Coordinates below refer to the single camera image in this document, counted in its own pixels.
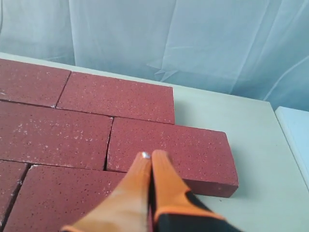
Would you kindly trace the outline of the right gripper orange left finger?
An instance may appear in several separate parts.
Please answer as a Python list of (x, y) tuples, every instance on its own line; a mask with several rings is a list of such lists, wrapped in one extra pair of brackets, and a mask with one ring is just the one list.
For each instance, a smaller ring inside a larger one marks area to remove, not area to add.
[(129, 171), (110, 195), (62, 232), (146, 232), (151, 155), (139, 152)]

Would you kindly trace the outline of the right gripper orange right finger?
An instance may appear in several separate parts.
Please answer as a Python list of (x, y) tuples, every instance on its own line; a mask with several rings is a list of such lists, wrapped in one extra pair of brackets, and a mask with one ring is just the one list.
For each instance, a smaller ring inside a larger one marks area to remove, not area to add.
[(156, 232), (237, 232), (224, 217), (210, 210), (172, 166), (168, 153), (152, 153)]

